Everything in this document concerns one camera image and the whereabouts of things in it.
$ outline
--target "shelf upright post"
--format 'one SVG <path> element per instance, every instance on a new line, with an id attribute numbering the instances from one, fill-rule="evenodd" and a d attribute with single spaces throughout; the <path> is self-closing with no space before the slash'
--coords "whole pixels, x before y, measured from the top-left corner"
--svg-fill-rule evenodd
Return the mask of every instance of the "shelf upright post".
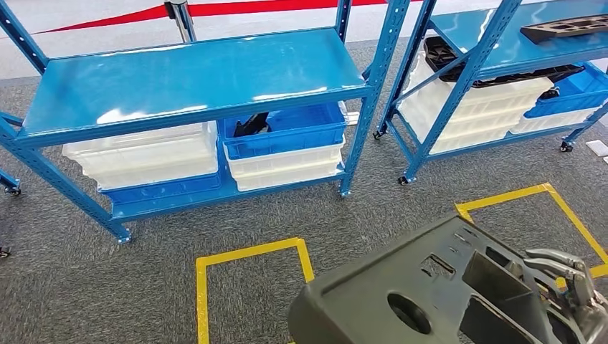
<path id="1" fill-rule="evenodd" d="M 11 37 L 11 40 L 19 47 L 38 73 L 43 74 L 49 64 L 49 59 L 17 20 L 17 17 L 4 0 L 0 0 L 0 27 Z"/>
<path id="2" fill-rule="evenodd" d="M 5 191 L 16 190 L 19 188 L 19 179 L 15 179 L 8 173 L 0 170 L 0 185 L 4 186 Z"/>
<path id="3" fill-rule="evenodd" d="M 367 78 L 367 85 L 371 86 L 372 90 L 370 94 L 362 100 L 363 104 L 361 106 L 361 114 L 359 116 L 355 138 L 344 168 L 346 176 L 344 176 L 344 179 L 340 183 L 340 194 L 342 197 L 347 196 L 350 193 L 349 190 L 351 188 L 353 175 L 359 158 L 361 157 L 363 144 L 365 143 L 366 136 L 369 132 L 369 125 L 374 117 L 374 110 L 376 109 L 378 99 L 380 98 L 382 85 L 386 79 L 386 72 L 389 69 L 391 59 L 393 58 L 393 53 L 405 19 L 405 14 L 407 13 L 407 8 L 409 7 L 409 2 L 410 0 L 391 0 L 387 6 L 382 32 L 380 33 L 376 53 L 370 64 L 369 77 Z"/>
<path id="4" fill-rule="evenodd" d="M 431 148 L 437 142 L 437 139 L 452 117 L 452 114 L 456 110 L 462 97 L 464 97 L 465 93 L 471 88 L 479 69 L 483 66 L 488 55 L 492 52 L 494 45 L 503 34 L 503 31 L 505 31 L 507 23 L 513 18 L 513 15 L 520 4 L 521 0 L 503 0 L 500 3 L 500 6 L 495 10 L 479 43 L 472 49 L 462 74 L 443 105 L 439 116 L 437 116 L 437 119 L 433 123 L 429 134 L 420 147 L 418 147 L 412 161 L 409 162 L 409 166 L 404 172 L 404 177 L 408 182 L 415 181 L 416 172 L 427 160 Z"/>
<path id="5" fill-rule="evenodd" d="M 571 146 L 574 144 L 574 141 L 585 132 L 585 130 L 589 129 L 593 124 L 595 124 L 598 120 L 600 120 L 604 115 L 608 113 L 608 102 L 604 103 L 604 105 L 597 109 L 592 115 L 590 115 L 585 121 L 585 126 L 583 128 L 578 128 L 572 131 L 570 135 L 564 137 L 564 141 L 562 142 L 562 147 Z"/>
<path id="6" fill-rule="evenodd" d="M 0 119 L 0 145 L 22 163 L 30 167 L 38 176 L 51 184 L 72 203 L 81 208 L 101 226 L 112 233 L 118 243 L 130 241 L 130 232 L 122 224 L 111 221 L 111 215 L 84 191 L 80 190 L 53 163 L 48 161 L 36 148 L 23 148 L 15 142 L 16 131 L 5 120 Z"/>
<path id="7" fill-rule="evenodd" d="M 336 14 L 336 32 L 342 39 L 342 42 L 346 42 L 346 28 L 348 28 L 348 18 L 351 16 L 351 5 L 352 0 L 339 0 L 338 1 L 338 13 Z"/>
<path id="8" fill-rule="evenodd" d="M 399 93 L 401 93 L 405 80 L 409 75 L 409 70 L 412 68 L 412 63 L 418 53 L 418 47 L 420 47 L 420 44 L 427 33 L 429 20 L 431 19 L 431 14 L 433 13 L 436 3 L 437 0 L 424 0 L 422 3 L 422 8 L 420 9 L 418 18 L 416 19 L 416 24 L 414 25 L 414 31 L 407 42 L 405 55 L 403 56 L 401 65 L 399 66 L 399 71 L 397 72 L 397 76 L 395 78 L 396 82 L 393 84 L 391 96 L 384 107 L 382 119 L 380 119 L 380 123 L 377 127 L 380 136 L 386 133 L 386 122 L 388 120 L 392 120 L 393 118 L 396 107 L 396 105 L 393 103 L 399 97 Z"/>

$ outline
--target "plastic storage box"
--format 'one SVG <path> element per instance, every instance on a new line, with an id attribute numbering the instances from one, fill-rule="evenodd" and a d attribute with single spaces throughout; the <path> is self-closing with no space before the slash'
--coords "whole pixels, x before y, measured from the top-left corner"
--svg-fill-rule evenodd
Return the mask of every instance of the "plastic storage box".
<path id="1" fill-rule="evenodd" d="M 608 76 L 591 62 L 582 64 L 585 70 L 557 82 L 559 96 L 538 100 L 525 113 L 514 134 L 582 123 L 608 99 Z"/>
<path id="2" fill-rule="evenodd" d="M 214 173 L 216 141 L 211 121 L 68 143 L 63 155 L 99 187 L 111 189 Z"/>
<path id="3" fill-rule="evenodd" d="M 231 160 L 227 158 L 227 161 L 232 177 L 237 179 L 252 173 L 273 173 L 286 168 L 298 168 L 318 163 L 336 165 L 342 159 L 342 147 L 344 147 L 344 137 L 342 137 L 342 142 L 337 145 L 293 150 L 245 159 Z"/>
<path id="4" fill-rule="evenodd" d="M 427 138 L 437 112 L 430 110 L 429 103 L 418 101 L 416 96 L 408 97 L 399 104 L 397 110 L 416 134 L 419 142 Z M 502 113 L 486 113 L 476 118 L 451 119 L 433 145 L 430 153 L 442 153 L 459 148 L 504 138 L 521 115 L 528 108 L 507 110 Z"/>
<path id="5" fill-rule="evenodd" d="M 337 161 L 324 161 L 292 168 L 281 168 L 270 172 L 245 173 L 234 176 L 239 191 L 254 190 L 257 188 L 268 188 L 271 186 L 297 183 L 301 181 L 312 181 L 313 179 L 335 176 L 338 170 Z"/>
<path id="6" fill-rule="evenodd" d="M 271 112 L 270 132 L 233 138 L 237 120 L 251 114 L 218 121 L 222 142 L 231 160 L 337 145 L 342 142 L 346 121 L 337 102 Z"/>
<path id="7" fill-rule="evenodd" d="M 114 204 L 125 204 L 148 199 L 161 199 L 163 197 L 215 190 L 220 186 L 221 180 L 218 172 L 205 176 L 195 176 L 162 183 L 116 188 L 113 190 L 100 189 L 99 192 L 110 197 Z"/>
<path id="8" fill-rule="evenodd" d="M 608 99 L 608 75 L 591 62 L 580 64 L 585 70 L 556 82 L 559 97 L 538 100 L 526 113 L 526 118 L 538 118 L 555 113 L 592 109 Z"/>
<path id="9" fill-rule="evenodd" d="M 424 61 L 424 52 L 419 52 L 416 68 L 409 76 L 408 90 L 433 74 L 431 67 Z M 436 79 L 416 93 L 420 102 L 443 105 L 454 85 Z M 452 119 L 502 113 L 505 110 L 530 109 L 536 104 L 538 97 L 553 86 L 549 79 L 541 77 L 491 87 L 471 88 L 454 111 Z"/>
<path id="10" fill-rule="evenodd" d="M 115 189 L 127 186 L 172 181 L 191 176 L 201 176 L 218 171 L 217 157 L 195 158 L 182 163 L 161 164 L 146 168 L 135 168 L 112 173 L 100 173 L 91 176 L 98 183 L 99 189 Z"/>

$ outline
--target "blue shelf board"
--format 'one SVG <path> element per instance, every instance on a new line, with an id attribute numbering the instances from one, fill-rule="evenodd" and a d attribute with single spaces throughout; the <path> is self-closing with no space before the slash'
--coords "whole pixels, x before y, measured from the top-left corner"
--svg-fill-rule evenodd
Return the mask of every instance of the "blue shelf board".
<path id="1" fill-rule="evenodd" d="M 500 139 L 500 140 L 480 143 L 478 145 L 472 145 L 472 146 L 469 146 L 469 147 L 464 147 L 464 148 L 460 148 L 460 149 L 454 149 L 454 150 L 451 150 L 451 151 L 449 150 L 447 152 L 441 152 L 441 153 L 432 154 L 432 155 L 429 155 L 426 158 L 426 160 L 430 161 L 430 160 L 441 159 L 441 158 L 449 158 L 449 157 L 457 156 L 457 155 L 460 155 L 460 154 L 463 154 L 463 153 L 469 153 L 469 152 L 473 152 L 473 151 L 479 151 L 479 150 L 486 149 L 486 148 L 497 147 L 499 145 L 507 145 L 509 143 L 519 142 L 519 141 L 523 141 L 523 140 L 529 140 L 531 138 L 540 138 L 542 136 L 554 135 L 554 134 L 557 134 L 557 133 L 561 133 L 563 131 L 575 130 L 575 129 L 578 129 L 578 128 L 583 128 L 586 125 L 587 125 L 586 122 L 582 122 L 582 123 L 577 123 L 577 124 L 564 125 L 564 126 L 561 126 L 561 127 L 555 127 L 555 128 L 549 128 L 549 129 L 532 131 L 532 132 L 529 132 L 529 133 L 521 133 L 521 134 L 507 133 L 507 135 L 505 135 L 505 137 L 502 138 L 502 139 Z"/>
<path id="2" fill-rule="evenodd" d="M 334 28 L 54 59 L 17 140 L 45 146 L 363 97 Z"/>
<path id="3" fill-rule="evenodd" d="M 477 45 L 494 11 L 483 9 L 432 16 L 431 26 L 456 53 L 464 54 Z M 478 78 L 530 72 L 608 56 L 608 32 L 553 38 L 534 44 L 519 31 L 530 24 L 606 13 L 608 1 L 605 0 L 555 0 L 519 6 Z"/>
<path id="4" fill-rule="evenodd" d="M 232 179 L 230 176 L 229 170 L 224 169 L 224 171 L 221 172 L 222 187 L 217 190 L 188 193 L 164 197 L 162 199 L 151 199 L 128 204 L 114 205 L 112 207 L 112 221 L 123 223 L 162 214 L 170 214 L 176 211 L 183 211 L 200 206 L 208 206 L 225 201 L 234 201 L 237 199 L 261 196 L 264 194 L 271 194 L 294 188 L 302 188 L 304 186 L 310 186 L 317 183 L 341 180 L 346 176 L 343 166 L 338 165 L 336 168 L 338 169 L 338 173 L 335 176 L 250 191 L 238 191 L 236 181 L 234 181 L 234 179 Z"/>

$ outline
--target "white plastic bin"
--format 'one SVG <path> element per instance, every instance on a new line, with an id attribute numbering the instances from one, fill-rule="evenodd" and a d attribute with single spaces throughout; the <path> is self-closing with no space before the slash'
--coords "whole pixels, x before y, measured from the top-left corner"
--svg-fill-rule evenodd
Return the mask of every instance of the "white plastic bin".
<path id="1" fill-rule="evenodd" d="M 418 52 L 416 68 L 410 74 L 408 90 L 434 74 L 424 60 L 424 52 Z M 416 94 L 419 101 L 426 104 L 443 106 L 456 85 L 443 82 L 439 78 L 425 85 Z M 466 118 L 504 110 L 532 108 L 536 100 L 554 84 L 546 77 L 512 82 L 484 88 L 471 88 L 454 111 L 452 119 Z"/>
<path id="2" fill-rule="evenodd" d="M 294 168 L 276 169 L 270 172 L 246 173 L 234 177 L 239 191 L 268 188 L 300 181 L 312 181 L 313 179 L 335 176 L 338 170 L 338 161 L 324 161 Z"/>
<path id="3" fill-rule="evenodd" d="M 344 147 L 344 137 L 342 137 L 342 143 L 338 145 L 326 145 L 297 151 L 292 150 L 290 152 L 255 156 L 253 158 L 235 160 L 227 158 L 227 161 L 232 177 L 239 178 L 252 173 L 272 173 L 276 170 L 299 168 L 317 163 L 329 162 L 336 165 L 342 159 L 342 147 Z"/>
<path id="4" fill-rule="evenodd" d="M 218 170 L 217 158 L 192 159 L 183 163 L 163 164 L 145 168 L 134 168 L 113 173 L 98 173 L 94 176 L 85 176 L 95 179 L 98 188 L 102 190 L 113 190 L 127 186 L 137 186 L 161 181 L 172 181 L 174 179 L 202 176 L 216 173 Z"/>
<path id="5" fill-rule="evenodd" d="M 432 110 L 429 110 L 427 104 L 418 102 L 416 96 L 405 99 L 399 104 L 398 110 L 412 127 L 418 141 L 423 142 L 427 138 L 437 114 L 429 115 Z M 528 108 L 523 107 L 504 113 L 487 113 L 472 119 L 450 119 L 430 153 L 453 151 L 458 148 L 500 140 L 527 110 Z"/>
<path id="6" fill-rule="evenodd" d="M 567 113 L 556 113 L 554 115 L 547 115 L 537 118 L 526 118 L 522 115 L 518 124 L 511 128 L 510 132 L 513 134 L 521 134 L 529 133 L 531 131 L 557 128 L 564 125 L 582 123 L 597 109 L 599 109 L 599 107 L 569 111 Z"/>
<path id="7" fill-rule="evenodd" d="M 216 140 L 212 121 L 68 143 L 63 155 L 109 189 L 215 173 Z"/>

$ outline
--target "white tile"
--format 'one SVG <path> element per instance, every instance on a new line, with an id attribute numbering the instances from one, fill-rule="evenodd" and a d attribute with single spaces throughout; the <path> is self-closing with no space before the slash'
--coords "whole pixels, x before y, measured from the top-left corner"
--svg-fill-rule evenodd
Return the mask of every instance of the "white tile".
<path id="1" fill-rule="evenodd" d="M 587 147 L 591 148 L 593 153 L 597 156 L 608 156 L 608 145 L 605 145 L 600 140 L 589 141 L 585 144 Z"/>

